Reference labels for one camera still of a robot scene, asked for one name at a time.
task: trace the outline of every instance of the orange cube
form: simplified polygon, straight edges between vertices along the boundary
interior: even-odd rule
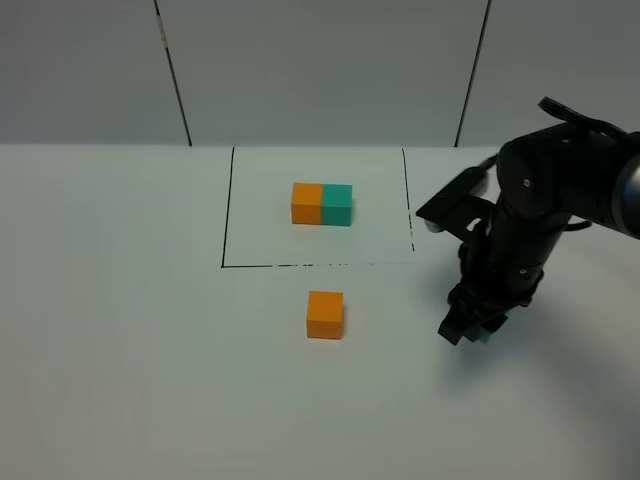
[[[309,292],[307,337],[342,338],[342,301],[340,292]]]
[[[297,224],[322,225],[322,184],[293,184],[291,221]]]

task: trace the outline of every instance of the black line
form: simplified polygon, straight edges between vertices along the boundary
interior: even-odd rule
[[[409,182],[407,181],[407,157],[402,149],[402,162],[404,163],[404,189],[407,192],[407,211],[409,212],[409,232],[411,232],[411,250],[416,251],[416,245],[413,241],[413,222],[411,221],[411,205],[409,205]]]
[[[467,115],[467,106],[469,105],[469,97],[471,96],[471,89],[473,87],[473,81],[476,76],[476,69],[478,67],[478,59],[480,58],[480,51],[482,50],[482,42],[484,41],[484,32],[487,28],[487,21],[489,19],[489,12],[491,10],[491,3],[493,0],[487,0],[487,8],[484,11],[484,19],[482,20],[482,28],[480,29],[480,38],[478,39],[478,48],[476,49],[476,57],[473,59],[473,67],[471,68],[471,77],[469,77],[469,85],[467,87],[467,95],[464,98],[464,105],[462,107],[462,115],[460,115],[460,123],[458,124],[458,133],[456,134],[456,142],[454,147],[457,147],[460,143],[460,135],[462,134],[462,126],[464,125],[464,118]]]
[[[381,263],[294,263],[280,265],[224,265],[222,268],[280,268],[280,267],[349,267],[362,265],[413,265],[412,262],[381,262]]]
[[[278,265],[223,265],[222,268],[271,268]]]
[[[189,125],[187,123],[187,116],[184,113],[184,105],[182,104],[182,97],[180,96],[180,89],[178,88],[178,79],[176,78],[176,72],[173,68],[173,61],[171,60],[171,52],[169,52],[169,43],[167,42],[167,35],[164,30],[164,24],[162,23],[162,17],[160,16],[160,7],[158,7],[158,0],[153,0],[153,5],[156,7],[156,15],[158,17],[158,27],[161,29],[160,34],[164,39],[164,53],[167,56],[167,63],[169,64],[169,70],[171,71],[171,79],[173,80],[173,88],[176,92],[176,98],[178,99],[178,107],[180,107],[180,115],[182,116],[182,124],[184,125],[184,131],[187,134],[187,141],[189,146],[193,146],[191,142],[191,133],[189,132]]]
[[[236,153],[236,147],[231,149],[231,166],[229,167],[229,192],[227,196],[227,219],[224,222],[224,242],[222,243],[222,265],[220,268],[225,268],[224,256],[227,253],[227,230],[229,229],[229,209],[231,207],[231,184],[233,182],[233,158]],[[272,265],[256,265],[257,267],[271,267]]]

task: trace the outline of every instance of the block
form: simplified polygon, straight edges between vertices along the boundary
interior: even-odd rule
[[[341,339],[342,302],[341,292],[309,292],[307,337]]]
[[[325,184],[322,189],[322,225],[348,227],[352,211],[351,185]]]
[[[291,195],[291,222],[322,225],[322,184],[294,183]]]

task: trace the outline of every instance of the small teal object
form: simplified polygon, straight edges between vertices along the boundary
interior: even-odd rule
[[[478,340],[486,345],[489,343],[490,339],[491,333],[487,332],[484,328],[480,329],[480,336],[478,337]]]
[[[353,187],[351,185],[322,186],[322,224],[348,227],[351,225]]]

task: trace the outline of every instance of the cable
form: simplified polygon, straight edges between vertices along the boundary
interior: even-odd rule
[[[576,112],[575,110],[570,109],[569,107],[562,105],[560,102],[556,102],[549,97],[544,97],[540,101],[538,106],[546,113],[548,113],[552,117],[557,118],[558,120],[571,123],[576,127],[585,128],[587,130],[591,130],[592,132],[606,135],[607,137],[620,140],[627,134],[624,130],[616,127],[615,125],[612,125],[603,120],[589,118],[585,115],[582,115],[581,113]]]
[[[482,162],[478,167],[484,170],[490,170],[498,161],[498,154],[496,153],[493,157],[487,158],[484,162]]]
[[[578,232],[580,230],[584,230],[586,228],[589,228],[591,225],[593,225],[593,222],[590,222],[588,220],[585,220],[584,222],[570,223],[569,225],[567,225],[564,228],[564,231],[565,232]]]

